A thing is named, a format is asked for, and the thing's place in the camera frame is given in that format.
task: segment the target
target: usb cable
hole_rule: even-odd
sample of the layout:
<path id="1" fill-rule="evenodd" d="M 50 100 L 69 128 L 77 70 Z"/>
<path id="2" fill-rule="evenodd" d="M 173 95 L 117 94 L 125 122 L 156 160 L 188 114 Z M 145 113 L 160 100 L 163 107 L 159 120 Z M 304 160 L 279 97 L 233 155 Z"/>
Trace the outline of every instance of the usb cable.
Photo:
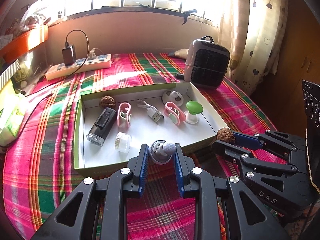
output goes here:
<path id="1" fill-rule="evenodd" d="M 161 118 L 164 118 L 162 113 L 154 106 L 147 104 L 145 101 L 140 100 L 137 102 L 137 107 L 147 109 L 147 115 L 154 121 L 158 122 Z"/>

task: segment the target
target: cardboard box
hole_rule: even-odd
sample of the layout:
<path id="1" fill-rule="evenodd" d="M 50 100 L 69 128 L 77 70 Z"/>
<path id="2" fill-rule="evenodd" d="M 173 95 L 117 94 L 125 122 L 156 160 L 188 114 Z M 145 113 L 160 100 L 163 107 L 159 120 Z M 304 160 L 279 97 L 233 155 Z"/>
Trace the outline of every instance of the cardboard box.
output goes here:
<path id="1" fill-rule="evenodd" d="M 161 96 L 167 90 L 175 90 L 183 95 L 184 103 L 180 107 L 182 111 L 187 110 L 185 104 L 190 100 L 203 106 L 204 110 L 198 115 L 197 124 L 183 122 L 176 126 L 167 116 L 155 123 L 147 116 L 146 109 L 136 106 L 135 101 L 143 99 L 164 113 Z M 117 107 L 121 102 L 131 104 L 131 126 L 129 130 L 123 131 L 115 123 L 103 146 L 99 147 L 89 142 L 86 135 L 102 112 L 99 107 L 100 99 L 107 95 L 115 99 Z M 226 123 L 190 82 L 143 85 L 84 94 L 80 96 L 76 110 L 74 168 L 85 177 L 110 174 L 125 167 L 130 158 L 138 156 L 142 143 L 150 144 L 157 139 L 180 143 L 184 155 L 188 155 L 209 146 L 217 131 L 223 127 L 227 127 Z M 132 136 L 128 154 L 114 149 L 115 138 L 120 131 Z"/>

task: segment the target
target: heart pattern curtain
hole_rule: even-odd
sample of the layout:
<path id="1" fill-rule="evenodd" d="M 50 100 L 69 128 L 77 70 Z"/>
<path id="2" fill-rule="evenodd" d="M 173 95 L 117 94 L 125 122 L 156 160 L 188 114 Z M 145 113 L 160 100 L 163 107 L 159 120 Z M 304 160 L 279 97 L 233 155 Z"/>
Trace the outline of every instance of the heart pattern curtain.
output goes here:
<path id="1" fill-rule="evenodd" d="M 276 74 L 288 0 L 225 0 L 218 43 L 229 49 L 226 77 L 248 95 Z"/>

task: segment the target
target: pink cable clip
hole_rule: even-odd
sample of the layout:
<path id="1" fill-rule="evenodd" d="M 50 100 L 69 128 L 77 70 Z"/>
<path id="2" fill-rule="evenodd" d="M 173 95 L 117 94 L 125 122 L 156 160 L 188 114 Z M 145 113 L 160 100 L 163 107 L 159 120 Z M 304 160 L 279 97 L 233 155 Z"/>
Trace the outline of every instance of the pink cable clip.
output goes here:
<path id="1" fill-rule="evenodd" d="M 180 122 L 184 122 L 187 119 L 184 112 L 182 112 L 173 102 L 167 102 L 165 104 L 164 114 L 176 125 L 179 125 Z"/>
<path id="2" fill-rule="evenodd" d="M 129 103 L 121 103 L 118 109 L 117 116 L 117 125 L 121 126 L 123 123 L 126 123 L 128 128 L 130 127 L 131 119 L 131 105 Z"/>

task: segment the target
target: speaker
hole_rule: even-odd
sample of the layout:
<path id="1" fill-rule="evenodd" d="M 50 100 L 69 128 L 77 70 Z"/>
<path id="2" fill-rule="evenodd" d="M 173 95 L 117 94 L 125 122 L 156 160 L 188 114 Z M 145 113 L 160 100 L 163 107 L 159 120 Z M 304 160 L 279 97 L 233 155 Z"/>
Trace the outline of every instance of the speaker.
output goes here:
<path id="1" fill-rule="evenodd" d="M 320 193 L 320 85 L 302 80 L 304 112 L 307 115 L 307 162 L 311 183 Z"/>

